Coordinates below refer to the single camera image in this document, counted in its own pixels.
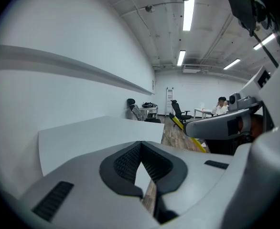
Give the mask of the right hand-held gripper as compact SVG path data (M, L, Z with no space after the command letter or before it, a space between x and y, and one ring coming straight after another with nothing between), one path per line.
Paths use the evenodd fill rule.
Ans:
M204 140L228 140L251 135L255 126L262 126L263 106L275 127L280 127L280 64L271 74L265 67L240 90L229 97L229 112L184 124L184 133Z

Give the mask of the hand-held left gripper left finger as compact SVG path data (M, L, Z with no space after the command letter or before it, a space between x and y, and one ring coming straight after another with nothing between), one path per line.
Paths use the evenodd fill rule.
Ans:
M33 184L21 203L50 229L154 229L135 185L140 142L72 158Z

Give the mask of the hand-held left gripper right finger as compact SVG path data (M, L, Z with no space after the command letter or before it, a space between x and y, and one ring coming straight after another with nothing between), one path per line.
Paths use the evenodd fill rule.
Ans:
M233 156L186 151L155 142L151 144L183 160L188 172L176 191L162 196L166 208L178 216L154 226L146 226L148 219L143 219L141 229L221 229L225 210L233 196L234 182L229 181L229 169L207 165L206 161L230 164Z

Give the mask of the small white table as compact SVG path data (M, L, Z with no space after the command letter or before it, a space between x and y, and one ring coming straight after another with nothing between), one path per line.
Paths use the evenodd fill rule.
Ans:
M194 120L196 119L196 113L199 112L201 114L201 118L206 118L207 115L213 116L212 111L205 108L195 108L194 109Z

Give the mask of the black office chair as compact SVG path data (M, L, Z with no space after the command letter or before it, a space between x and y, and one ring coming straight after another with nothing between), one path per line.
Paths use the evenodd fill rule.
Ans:
M134 99L127 99L127 106L138 121L150 122L150 123L161 123L158 118L158 106L155 108L139 108Z
M179 104L176 100L171 100L172 108L175 112L175 116L183 123L185 123L187 120L190 120L192 118L191 115L189 115L189 111L181 111Z

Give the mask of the white ladder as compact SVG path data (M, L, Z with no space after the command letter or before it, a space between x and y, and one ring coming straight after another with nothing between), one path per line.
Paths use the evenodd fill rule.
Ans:
M165 115L169 115L169 113L173 114L173 107L172 107L172 100L173 100L173 87L166 89L166 113Z

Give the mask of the ceiling air conditioner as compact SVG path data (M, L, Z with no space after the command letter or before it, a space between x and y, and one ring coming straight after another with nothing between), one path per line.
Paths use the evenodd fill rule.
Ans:
M201 71L201 66L198 65L184 65L182 72L183 73L197 73Z

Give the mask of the ceiling light strip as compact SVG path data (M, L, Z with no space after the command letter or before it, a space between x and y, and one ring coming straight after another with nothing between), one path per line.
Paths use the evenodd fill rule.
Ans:
M177 66L181 66L184 60L184 56L185 56L186 51L185 50L181 50L179 52L179 57L178 57L178 62L177 62Z
M275 39L275 34L272 33L271 35L269 35L268 37L266 37L262 42L259 42L257 45L255 45L253 47L254 50L258 50L260 49L263 45L266 45L267 43L269 43L271 40Z
M236 65L237 63L239 63L241 60L240 59L235 59L234 61L232 61L230 64L228 64L226 67L224 67L224 70L228 70L229 68L233 67L234 65Z
M195 0L184 2L183 31L190 31L194 12Z

